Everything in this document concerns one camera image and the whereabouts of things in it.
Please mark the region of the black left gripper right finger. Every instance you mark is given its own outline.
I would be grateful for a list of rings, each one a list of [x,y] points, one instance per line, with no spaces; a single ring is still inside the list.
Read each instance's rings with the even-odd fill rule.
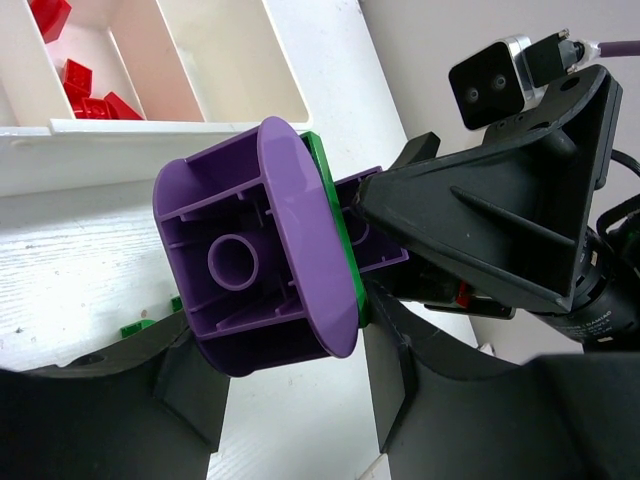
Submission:
[[[364,341],[379,448],[395,479],[635,479],[639,357],[515,365],[367,288]]]

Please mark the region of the red slope lego brick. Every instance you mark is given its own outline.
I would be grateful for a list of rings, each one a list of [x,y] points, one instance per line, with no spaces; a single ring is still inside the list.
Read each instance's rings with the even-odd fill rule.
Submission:
[[[67,23],[72,6],[66,0],[32,0],[29,6],[44,42],[56,41]]]

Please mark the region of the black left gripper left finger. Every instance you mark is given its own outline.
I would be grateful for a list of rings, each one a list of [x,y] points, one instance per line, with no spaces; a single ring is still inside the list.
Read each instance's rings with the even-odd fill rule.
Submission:
[[[203,479],[229,378],[183,333],[143,336],[64,368],[1,373],[4,479]]]

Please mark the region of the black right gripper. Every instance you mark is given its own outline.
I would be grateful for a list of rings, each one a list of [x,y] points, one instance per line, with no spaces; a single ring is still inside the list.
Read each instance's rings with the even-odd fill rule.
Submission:
[[[486,318],[524,309],[583,345],[638,344],[638,224],[609,239],[587,226],[621,98],[593,65],[480,146],[367,178],[355,211],[413,252],[389,270],[392,295]]]

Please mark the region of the white three-compartment container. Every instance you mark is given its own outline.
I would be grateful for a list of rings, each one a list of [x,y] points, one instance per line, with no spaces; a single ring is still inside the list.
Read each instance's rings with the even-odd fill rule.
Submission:
[[[29,3],[1,5],[1,193],[15,196],[154,178],[167,162],[270,116],[312,116],[264,1],[67,1],[46,44]],[[70,58],[144,120],[75,117]]]

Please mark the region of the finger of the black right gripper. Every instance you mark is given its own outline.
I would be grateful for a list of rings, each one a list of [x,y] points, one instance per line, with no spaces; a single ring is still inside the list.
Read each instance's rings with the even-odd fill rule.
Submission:
[[[427,132],[412,138],[405,144],[389,169],[431,160],[437,156],[439,147],[440,138],[433,132]]]

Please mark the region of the small red lego brick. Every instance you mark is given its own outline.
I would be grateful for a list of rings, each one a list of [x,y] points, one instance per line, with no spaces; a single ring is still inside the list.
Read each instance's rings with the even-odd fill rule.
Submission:
[[[93,71],[68,58],[62,69],[62,86],[71,103],[89,98],[92,93]]]

